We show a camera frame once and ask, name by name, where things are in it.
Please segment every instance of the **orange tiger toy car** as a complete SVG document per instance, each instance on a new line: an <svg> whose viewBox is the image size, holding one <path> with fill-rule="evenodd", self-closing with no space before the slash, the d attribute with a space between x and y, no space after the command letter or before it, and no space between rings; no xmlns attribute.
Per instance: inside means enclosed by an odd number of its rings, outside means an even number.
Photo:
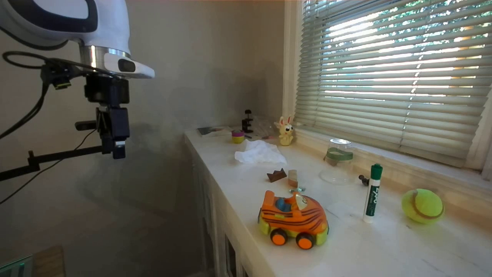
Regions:
<svg viewBox="0 0 492 277"><path fill-rule="evenodd" d="M323 244L330 229L323 207L313 198L297 192L291 198L276 197L270 190L265 192L258 225L274 244L284 245L292 237L302 249Z"/></svg>

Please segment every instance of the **black toy piece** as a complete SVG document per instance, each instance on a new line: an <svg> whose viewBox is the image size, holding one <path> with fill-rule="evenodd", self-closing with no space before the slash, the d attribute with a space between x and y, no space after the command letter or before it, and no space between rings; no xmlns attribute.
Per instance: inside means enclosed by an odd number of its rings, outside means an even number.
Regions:
<svg viewBox="0 0 492 277"><path fill-rule="evenodd" d="M364 186L369 186L369 179L365 178L364 175L359 175L359 180L362 181Z"/></svg>
<svg viewBox="0 0 492 277"><path fill-rule="evenodd" d="M251 122L251 121L253 121L253 119L252 119L252 118L249 118L249 115L251 114L251 110L250 110L250 109L245 110L245 114L246 114L246 117L247 117L247 118L245 118L245 119L243 119L243 120L241 121L242 126L243 126L243 131L244 131L245 133L253 133L253 130L249 130L249 129L248 129L248 127L251 127L250 122Z"/></svg>

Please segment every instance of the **yellow bunny figurine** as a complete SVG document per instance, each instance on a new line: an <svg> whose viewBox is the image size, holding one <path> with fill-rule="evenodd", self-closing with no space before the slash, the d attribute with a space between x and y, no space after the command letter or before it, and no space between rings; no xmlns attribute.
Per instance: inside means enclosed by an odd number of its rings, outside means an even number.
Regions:
<svg viewBox="0 0 492 277"><path fill-rule="evenodd" d="M283 116L280 117L280 127L278 128L280 132L280 144L284 146L290 145L294 137L292 132L294 132L294 127L290 124L290 116L287 118L287 122L284 121Z"/></svg>

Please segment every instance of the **white marker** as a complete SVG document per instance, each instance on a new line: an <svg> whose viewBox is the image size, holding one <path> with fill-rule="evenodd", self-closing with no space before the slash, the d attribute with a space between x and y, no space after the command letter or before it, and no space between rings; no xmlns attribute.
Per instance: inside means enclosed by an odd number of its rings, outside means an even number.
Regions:
<svg viewBox="0 0 492 277"><path fill-rule="evenodd" d="M366 196L366 205L364 206L364 216L362 217L366 223L372 223L374 218L382 173L383 167L380 164L371 166L368 194Z"/></svg>

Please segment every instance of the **yellow-green tennis ball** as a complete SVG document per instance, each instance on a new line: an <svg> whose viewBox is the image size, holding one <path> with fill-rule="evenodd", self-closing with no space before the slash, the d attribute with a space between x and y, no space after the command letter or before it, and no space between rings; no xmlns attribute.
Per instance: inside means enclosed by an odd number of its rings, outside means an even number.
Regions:
<svg viewBox="0 0 492 277"><path fill-rule="evenodd" d="M427 189L407 191L401 199L403 212L411 219L429 224L444 215L444 204L439 196Z"/></svg>

